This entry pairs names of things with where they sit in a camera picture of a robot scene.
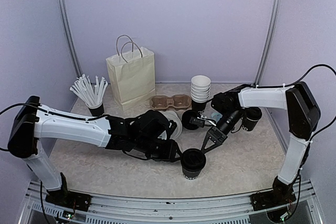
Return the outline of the black paper coffee cup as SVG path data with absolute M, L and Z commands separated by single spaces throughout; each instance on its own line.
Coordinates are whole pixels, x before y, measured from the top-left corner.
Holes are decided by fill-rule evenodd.
M 246 132 L 252 131 L 259 120 L 252 120 L 250 118 L 244 118 L 242 120 L 242 129 Z
M 184 177 L 188 180 L 196 179 L 200 175 L 201 171 L 202 171 L 202 169 L 188 170 L 184 167 L 182 168 L 182 173 L 183 173 Z

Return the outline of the brown cardboard cup carrier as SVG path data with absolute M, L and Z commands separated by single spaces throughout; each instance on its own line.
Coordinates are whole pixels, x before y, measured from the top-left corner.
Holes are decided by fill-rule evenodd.
M 191 97 L 186 94 L 176 94 L 171 97 L 155 95 L 150 99 L 150 107 L 153 110 L 186 110 L 192 105 Z

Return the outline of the cream paper bag with handles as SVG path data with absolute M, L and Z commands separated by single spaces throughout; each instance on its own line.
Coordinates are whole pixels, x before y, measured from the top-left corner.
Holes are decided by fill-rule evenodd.
M 156 95 L 154 52 L 125 36 L 129 39 L 125 44 L 131 44 L 132 50 L 117 49 L 106 59 L 112 94 L 123 111 Z

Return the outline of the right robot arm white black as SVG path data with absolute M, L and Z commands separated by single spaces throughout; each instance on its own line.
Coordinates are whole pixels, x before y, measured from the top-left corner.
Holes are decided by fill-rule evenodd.
M 214 95 L 211 106 L 222 117 L 207 131 L 201 148 L 203 153 L 222 145 L 238 120 L 247 116 L 248 108 L 287 111 L 290 140 L 285 161 L 275 179 L 275 184 L 279 185 L 268 194 L 273 205 L 279 205 L 288 198 L 289 189 L 286 186 L 292 185 L 299 175 L 312 139 L 335 122 L 332 120 L 317 130 L 321 111 L 308 85 L 301 78 L 281 86 L 242 84 Z

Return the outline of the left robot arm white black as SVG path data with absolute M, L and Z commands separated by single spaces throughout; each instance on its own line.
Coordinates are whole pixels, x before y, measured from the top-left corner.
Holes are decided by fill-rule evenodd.
M 133 118 L 103 114 L 84 116 L 52 109 L 31 96 L 14 118 L 7 150 L 26 161 L 50 195 L 66 206 L 73 201 L 65 176 L 58 172 L 39 140 L 59 138 L 91 144 L 128 155 L 136 150 L 143 160 L 176 162 L 182 152 L 171 138 L 177 125 L 161 112 L 148 110 Z

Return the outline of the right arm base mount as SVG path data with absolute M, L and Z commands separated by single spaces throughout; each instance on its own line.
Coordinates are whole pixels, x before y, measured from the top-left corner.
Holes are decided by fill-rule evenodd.
M 250 196 L 251 204 L 254 211 L 273 208 L 296 201 L 294 193 L 289 193 L 288 196 L 277 196 L 273 190 L 265 192 L 257 192 Z

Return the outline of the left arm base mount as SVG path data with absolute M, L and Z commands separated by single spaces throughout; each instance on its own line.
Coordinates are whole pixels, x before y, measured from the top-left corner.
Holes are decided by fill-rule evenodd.
M 87 212 L 91 203 L 91 196 L 74 191 L 50 191 L 47 193 L 46 202 L 69 209 Z

